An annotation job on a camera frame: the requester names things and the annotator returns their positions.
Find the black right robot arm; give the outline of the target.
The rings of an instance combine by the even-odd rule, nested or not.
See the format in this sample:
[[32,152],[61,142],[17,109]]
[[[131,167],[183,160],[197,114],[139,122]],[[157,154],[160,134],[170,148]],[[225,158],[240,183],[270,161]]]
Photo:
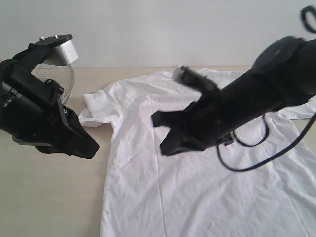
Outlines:
[[252,68],[220,88],[188,67],[173,79],[201,93],[179,111],[156,111],[153,127],[170,129],[160,144],[171,156],[232,143],[232,133],[253,119],[285,107],[307,103],[316,93],[316,42],[284,37],[265,49]]

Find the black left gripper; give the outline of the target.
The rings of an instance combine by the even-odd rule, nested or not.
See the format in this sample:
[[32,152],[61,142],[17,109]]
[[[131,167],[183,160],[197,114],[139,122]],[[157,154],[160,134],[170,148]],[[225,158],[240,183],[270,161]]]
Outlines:
[[81,126],[77,114],[61,102],[64,88],[41,81],[14,61],[0,65],[0,128],[20,145],[45,154],[92,159],[99,144]]

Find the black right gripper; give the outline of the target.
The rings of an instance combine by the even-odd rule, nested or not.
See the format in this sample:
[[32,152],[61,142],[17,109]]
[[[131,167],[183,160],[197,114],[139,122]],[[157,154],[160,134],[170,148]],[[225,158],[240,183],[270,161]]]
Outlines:
[[208,94],[182,111],[160,111],[151,115],[153,127],[172,128],[160,144],[161,154],[172,156],[191,151],[204,151],[217,143],[233,143],[230,134],[220,135],[223,124],[219,115],[220,96]]

